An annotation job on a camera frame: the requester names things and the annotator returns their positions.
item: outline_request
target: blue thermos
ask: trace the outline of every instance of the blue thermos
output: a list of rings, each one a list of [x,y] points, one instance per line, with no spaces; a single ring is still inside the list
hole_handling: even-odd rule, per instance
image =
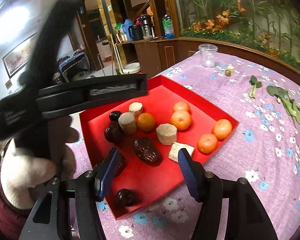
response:
[[[133,25],[134,25],[134,22],[133,22],[132,20],[126,19],[125,22],[124,22],[124,25],[123,25],[123,27],[122,27],[124,33],[127,35],[127,40],[128,40],[128,41],[133,41],[133,38],[130,37],[130,35],[129,35],[129,30],[128,30],[128,28],[129,28],[130,26],[133,26]]]

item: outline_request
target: ceiling light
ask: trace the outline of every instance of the ceiling light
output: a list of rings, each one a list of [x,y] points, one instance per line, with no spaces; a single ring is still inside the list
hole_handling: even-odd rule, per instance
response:
[[[0,17],[0,44],[12,41],[25,27],[29,11],[23,7],[14,7]]]

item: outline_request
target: purple tablecloth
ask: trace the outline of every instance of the purple tablecloth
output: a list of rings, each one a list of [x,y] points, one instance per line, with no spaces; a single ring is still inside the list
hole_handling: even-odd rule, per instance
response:
[[[232,138],[204,167],[223,179],[247,178],[278,239],[289,239],[300,225],[300,126],[294,125],[282,104],[268,95],[266,86],[287,89],[299,106],[300,87],[277,72],[235,56],[217,53],[216,61],[214,68],[204,68],[196,53],[162,75],[210,100],[240,122]],[[231,77],[224,75],[229,64],[235,68]],[[256,99],[248,97],[251,75],[263,84],[256,91]],[[70,147],[77,161],[76,176],[91,169],[82,139]],[[227,207],[224,200],[218,239],[224,239]],[[107,204],[98,203],[103,229],[111,240],[190,239],[200,208],[185,185],[125,220],[116,221]]]

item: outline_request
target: red box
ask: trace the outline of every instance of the red box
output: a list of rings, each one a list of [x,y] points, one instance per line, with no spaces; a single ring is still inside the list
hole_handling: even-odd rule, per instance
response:
[[[98,161],[104,159],[110,148],[114,146],[114,144],[106,141],[103,134],[110,122],[109,113],[114,110],[119,110],[122,113],[127,112],[132,102],[143,104],[143,112],[151,113],[155,117],[156,127],[159,124],[170,122],[172,108],[176,102],[187,102],[191,109],[192,124],[185,131],[178,131],[177,142],[195,147],[192,159],[202,164],[206,163],[226,140],[219,141],[217,149],[206,155],[196,148],[199,138],[204,133],[211,133],[216,120],[228,119],[233,126],[231,135],[239,124],[237,120],[208,100],[163,76],[149,79],[148,90],[147,96],[95,107],[80,113],[82,133],[92,167]],[[133,139],[140,136],[150,138],[161,152],[162,163],[159,166],[149,166],[134,154],[132,149]],[[124,142],[117,147],[126,158],[127,165],[112,182],[110,193],[106,197],[106,201],[116,219],[122,219],[140,208],[150,206],[183,182],[178,163],[168,158],[171,147],[162,145],[159,142],[155,130],[147,134],[138,131],[134,135],[126,136]],[[123,188],[134,191],[141,200],[140,203],[132,207],[118,208],[115,203],[115,195]]]

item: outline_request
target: hand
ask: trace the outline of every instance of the hand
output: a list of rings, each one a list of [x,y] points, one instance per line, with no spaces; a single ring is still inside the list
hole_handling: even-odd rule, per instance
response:
[[[51,156],[61,156],[61,180],[71,179],[75,172],[75,158],[65,143],[76,142],[78,132],[70,127],[71,117],[64,116],[48,123],[49,148]],[[1,166],[1,184],[7,200],[16,208],[31,209],[41,191],[42,183],[52,179],[57,166],[53,161],[33,157],[28,149],[17,148],[14,139],[10,142]]]

